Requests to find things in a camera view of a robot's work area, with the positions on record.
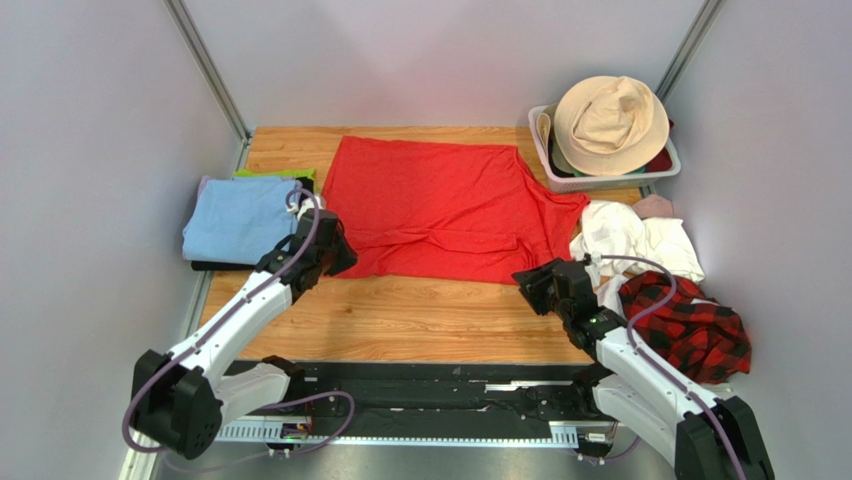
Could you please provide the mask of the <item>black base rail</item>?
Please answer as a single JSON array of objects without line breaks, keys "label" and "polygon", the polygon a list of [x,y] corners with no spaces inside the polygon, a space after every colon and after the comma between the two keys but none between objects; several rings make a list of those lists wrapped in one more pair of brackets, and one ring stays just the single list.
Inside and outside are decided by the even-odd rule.
[{"label": "black base rail", "polygon": [[266,408],[308,417],[318,436],[344,426],[348,438],[538,440],[553,422],[597,427],[614,419],[585,406],[573,364],[301,361],[303,379],[284,399],[305,406]]}]

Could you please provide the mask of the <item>dark red garment in basket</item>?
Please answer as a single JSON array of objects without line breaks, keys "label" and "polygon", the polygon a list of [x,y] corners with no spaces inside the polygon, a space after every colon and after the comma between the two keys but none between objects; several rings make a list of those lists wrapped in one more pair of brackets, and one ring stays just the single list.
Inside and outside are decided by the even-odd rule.
[{"label": "dark red garment in basket", "polygon": [[644,173],[662,173],[667,172],[673,167],[673,160],[665,145],[663,149],[644,166]]}]

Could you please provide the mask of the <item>beige bucket hat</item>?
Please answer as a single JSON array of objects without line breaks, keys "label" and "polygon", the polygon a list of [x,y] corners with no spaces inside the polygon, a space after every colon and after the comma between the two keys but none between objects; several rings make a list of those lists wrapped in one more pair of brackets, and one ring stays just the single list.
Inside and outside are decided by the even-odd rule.
[{"label": "beige bucket hat", "polygon": [[631,77],[584,79],[556,105],[557,144],[571,167],[584,173],[621,174],[645,166],[670,136],[662,102]]}]

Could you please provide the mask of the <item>red t-shirt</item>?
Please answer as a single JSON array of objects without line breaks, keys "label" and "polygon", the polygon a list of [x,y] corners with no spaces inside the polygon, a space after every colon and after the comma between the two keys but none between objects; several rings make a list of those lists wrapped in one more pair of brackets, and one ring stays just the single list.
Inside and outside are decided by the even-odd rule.
[{"label": "red t-shirt", "polygon": [[590,202],[549,191],[514,146],[354,136],[342,139],[322,195],[358,255],[345,277],[494,284],[570,258]]}]

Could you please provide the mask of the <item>folded lime green shorts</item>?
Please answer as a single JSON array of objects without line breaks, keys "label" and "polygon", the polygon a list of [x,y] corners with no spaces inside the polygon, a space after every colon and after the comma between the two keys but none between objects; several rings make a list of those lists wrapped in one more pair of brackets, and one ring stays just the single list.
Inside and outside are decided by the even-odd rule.
[{"label": "folded lime green shorts", "polygon": [[272,172],[255,172],[249,169],[237,170],[234,177],[282,177],[282,178],[307,178],[311,181],[315,180],[316,170],[308,169],[287,169]]}]

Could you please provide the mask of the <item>aluminium frame rail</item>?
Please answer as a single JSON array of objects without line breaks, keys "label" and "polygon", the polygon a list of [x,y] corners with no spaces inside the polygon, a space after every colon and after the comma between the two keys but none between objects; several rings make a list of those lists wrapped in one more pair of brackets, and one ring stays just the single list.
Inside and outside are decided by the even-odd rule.
[{"label": "aluminium frame rail", "polygon": [[609,460],[618,423],[654,448],[680,479],[770,479],[754,413],[668,366],[617,371],[594,364],[452,369],[425,364],[322,364],[271,357],[216,377],[147,354],[137,367],[126,429],[151,451],[193,460],[217,439],[248,435],[308,453],[336,440],[505,444],[539,441]]}]

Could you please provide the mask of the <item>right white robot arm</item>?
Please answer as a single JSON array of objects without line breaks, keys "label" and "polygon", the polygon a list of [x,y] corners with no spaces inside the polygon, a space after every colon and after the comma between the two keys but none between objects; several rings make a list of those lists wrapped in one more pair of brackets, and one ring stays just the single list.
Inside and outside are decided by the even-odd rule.
[{"label": "right white robot arm", "polygon": [[555,258],[512,276],[533,311],[556,314],[571,343],[594,361],[573,378],[573,407],[632,430],[679,479],[774,478],[751,407],[688,379],[646,344],[633,321],[599,305],[596,271],[586,256]]}]

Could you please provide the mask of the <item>teal garment in basket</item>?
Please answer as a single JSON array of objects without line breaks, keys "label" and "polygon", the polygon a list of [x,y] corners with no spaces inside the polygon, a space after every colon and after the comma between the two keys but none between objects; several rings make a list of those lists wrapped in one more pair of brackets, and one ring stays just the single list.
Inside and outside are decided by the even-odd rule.
[{"label": "teal garment in basket", "polygon": [[640,167],[640,168],[637,168],[637,169],[635,169],[635,170],[632,170],[632,171],[626,172],[626,173],[621,173],[621,174],[611,174],[611,173],[588,174],[588,173],[584,173],[584,172],[582,172],[582,171],[578,170],[578,169],[577,169],[577,168],[575,168],[575,167],[571,167],[571,171],[572,171],[572,174],[573,174],[573,176],[574,176],[574,177],[619,177],[619,176],[630,176],[630,175],[643,174],[643,173],[645,173],[645,172],[646,172],[646,169],[647,169],[647,165],[646,165],[646,166],[642,166],[642,167]]}]

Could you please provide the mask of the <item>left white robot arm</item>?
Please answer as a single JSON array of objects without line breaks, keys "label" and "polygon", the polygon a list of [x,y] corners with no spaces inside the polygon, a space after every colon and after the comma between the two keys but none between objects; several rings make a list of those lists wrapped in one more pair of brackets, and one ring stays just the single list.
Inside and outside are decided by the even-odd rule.
[{"label": "left white robot arm", "polygon": [[257,410],[298,404],[304,370],[268,356],[235,375],[228,370],[275,317],[324,276],[357,263],[340,218],[325,209],[302,214],[295,233],[265,254],[239,292],[209,322],[166,353],[145,352],[133,372],[130,404],[122,420],[127,442],[139,432],[150,452],[171,451],[192,460],[221,428]]}]

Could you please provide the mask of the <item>red black plaid shirt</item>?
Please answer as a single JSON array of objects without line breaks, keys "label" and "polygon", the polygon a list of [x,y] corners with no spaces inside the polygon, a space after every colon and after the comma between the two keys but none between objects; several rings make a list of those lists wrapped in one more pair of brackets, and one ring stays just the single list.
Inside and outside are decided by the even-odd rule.
[{"label": "red black plaid shirt", "polygon": [[689,379],[720,384],[748,374],[752,345],[738,313],[677,277],[668,303],[641,318],[635,330],[645,343]]}]

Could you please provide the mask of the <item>white crumpled shirt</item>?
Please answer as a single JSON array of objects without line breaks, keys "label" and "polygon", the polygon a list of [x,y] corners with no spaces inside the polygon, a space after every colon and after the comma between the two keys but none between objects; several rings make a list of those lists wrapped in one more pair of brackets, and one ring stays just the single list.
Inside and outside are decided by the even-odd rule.
[{"label": "white crumpled shirt", "polygon": [[583,210],[581,232],[570,242],[575,258],[595,258],[594,290],[601,306],[623,312],[619,289],[629,275],[650,270],[649,260],[695,283],[705,279],[684,227],[677,218],[642,219],[623,203],[593,200]]}]

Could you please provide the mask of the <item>white perforated plastic basket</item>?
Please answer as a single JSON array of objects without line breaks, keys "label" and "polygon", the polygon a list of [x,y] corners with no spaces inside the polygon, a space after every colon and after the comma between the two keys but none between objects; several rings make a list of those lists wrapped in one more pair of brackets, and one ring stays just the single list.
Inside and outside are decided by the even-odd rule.
[{"label": "white perforated plastic basket", "polygon": [[542,165],[545,172],[546,185],[552,192],[573,193],[580,191],[650,187],[658,180],[674,177],[681,172],[682,164],[678,152],[672,140],[669,139],[664,150],[664,157],[668,159],[668,162],[663,163],[663,165],[669,166],[668,169],[621,176],[559,176],[557,174],[557,170],[551,165],[549,153],[537,127],[538,117],[547,108],[547,105],[531,108],[528,112],[528,122],[533,145],[539,158],[539,163]]}]

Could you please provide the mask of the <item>pink garment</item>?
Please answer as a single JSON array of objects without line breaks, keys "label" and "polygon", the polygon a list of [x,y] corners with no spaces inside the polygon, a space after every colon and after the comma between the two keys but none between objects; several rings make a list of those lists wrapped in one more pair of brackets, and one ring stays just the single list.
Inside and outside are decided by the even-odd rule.
[{"label": "pink garment", "polygon": [[648,218],[674,218],[673,203],[657,194],[651,194],[632,205],[636,215],[644,220]]}]

